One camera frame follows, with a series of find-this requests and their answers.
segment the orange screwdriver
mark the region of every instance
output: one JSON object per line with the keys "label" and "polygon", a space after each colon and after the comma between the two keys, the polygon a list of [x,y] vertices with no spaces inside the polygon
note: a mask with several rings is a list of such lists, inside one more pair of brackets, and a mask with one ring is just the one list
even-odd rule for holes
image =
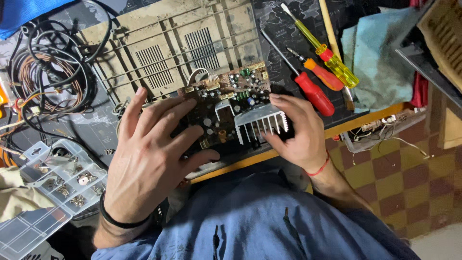
{"label": "orange screwdriver", "polygon": [[299,73],[292,64],[287,60],[287,58],[282,54],[279,48],[273,43],[270,37],[265,33],[263,29],[260,29],[263,36],[266,40],[274,47],[274,49],[278,52],[278,54],[284,59],[286,64],[289,68],[297,75],[295,78],[295,82],[302,88],[306,98],[313,104],[315,108],[319,110],[319,112],[326,117],[330,117],[335,112],[335,107],[327,98],[326,94],[322,91],[322,89],[313,83],[306,72]]}
{"label": "orange screwdriver", "polygon": [[313,59],[307,59],[289,47],[287,47],[287,50],[302,61],[305,68],[311,70],[328,88],[334,91],[340,91],[345,86],[337,76],[316,64]]}

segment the plastic organizer box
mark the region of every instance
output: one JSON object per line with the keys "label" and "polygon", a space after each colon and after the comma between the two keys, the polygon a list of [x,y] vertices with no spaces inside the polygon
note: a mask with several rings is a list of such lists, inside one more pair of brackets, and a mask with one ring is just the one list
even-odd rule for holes
{"label": "plastic organizer box", "polygon": [[[53,160],[51,151],[56,148],[69,152],[67,158],[74,162],[74,168],[69,169],[66,161]],[[97,203],[107,183],[107,171],[98,167],[79,145],[66,139],[58,140],[51,148],[38,142],[24,155],[27,163],[20,168],[24,181],[44,181],[37,189],[56,207],[22,212],[0,223],[0,254],[10,260],[23,258],[73,216]],[[81,180],[82,176],[90,178]]]}

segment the blue t-shirt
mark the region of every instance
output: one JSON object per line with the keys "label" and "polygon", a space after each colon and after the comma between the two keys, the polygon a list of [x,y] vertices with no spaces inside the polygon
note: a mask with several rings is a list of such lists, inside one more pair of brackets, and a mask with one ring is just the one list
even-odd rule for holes
{"label": "blue t-shirt", "polygon": [[148,233],[92,259],[418,259],[372,213],[342,213],[273,173],[209,184]]}

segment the brown wire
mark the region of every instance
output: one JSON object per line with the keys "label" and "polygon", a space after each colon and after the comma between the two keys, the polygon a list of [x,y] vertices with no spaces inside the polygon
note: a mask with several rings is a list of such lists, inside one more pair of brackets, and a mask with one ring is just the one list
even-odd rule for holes
{"label": "brown wire", "polygon": [[[75,73],[75,69],[65,61],[60,61],[52,58],[49,55],[45,54],[37,54],[37,57],[39,59],[42,59],[47,62],[52,62],[53,64],[57,65],[60,67],[63,72],[68,76],[72,76]],[[32,93],[36,90],[36,82],[34,82],[35,79],[35,74],[37,72],[37,62],[32,58],[32,56],[28,56],[24,59],[24,61],[21,64],[21,67],[19,69],[19,80],[21,82],[21,86],[23,89],[24,94],[27,96],[27,93]],[[67,99],[64,101],[61,101],[58,104],[54,104],[53,102],[49,100],[45,100],[45,109],[50,111],[50,112],[61,112],[65,111],[71,108],[76,107],[80,102],[82,102],[83,98],[83,92],[82,92],[82,87],[80,86],[80,83],[77,79],[71,82],[72,87],[74,91],[76,92],[75,98]],[[73,103],[60,107],[62,103],[65,101],[70,101],[70,100],[75,100]]]}

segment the screwdriver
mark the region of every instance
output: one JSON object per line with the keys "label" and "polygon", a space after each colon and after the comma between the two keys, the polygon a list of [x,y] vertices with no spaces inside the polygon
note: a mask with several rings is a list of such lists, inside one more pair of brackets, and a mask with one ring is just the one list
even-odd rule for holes
{"label": "screwdriver", "polygon": [[273,43],[269,36],[265,33],[263,29],[260,29],[263,36],[266,40],[274,47],[274,49],[279,53],[279,55],[284,59],[289,68],[297,75],[295,82],[302,88],[305,93],[306,98],[313,104],[319,112],[326,117],[330,117],[334,114],[335,108],[332,102],[326,97],[326,94],[322,89],[313,83],[306,72],[299,73],[292,64],[287,60],[287,58],[282,54],[278,47]]}
{"label": "screwdriver", "polygon": [[289,47],[287,47],[287,50],[297,59],[302,61],[305,68],[311,70],[327,87],[334,91],[340,91],[343,89],[343,83],[337,79],[334,74],[317,65],[313,59],[307,59]]}
{"label": "screwdriver", "polygon": [[332,72],[339,78],[339,80],[348,88],[353,88],[359,83],[359,79],[353,75],[353,73],[342,63],[340,58],[332,53],[327,48],[327,45],[321,44],[314,35],[303,25],[303,23],[295,18],[290,12],[289,8],[285,4],[281,4],[282,9],[292,17],[295,21],[295,25],[302,31],[302,33],[308,38],[308,40],[315,46],[316,54],[318,54],[324,61],[326,66],[332,70]]}

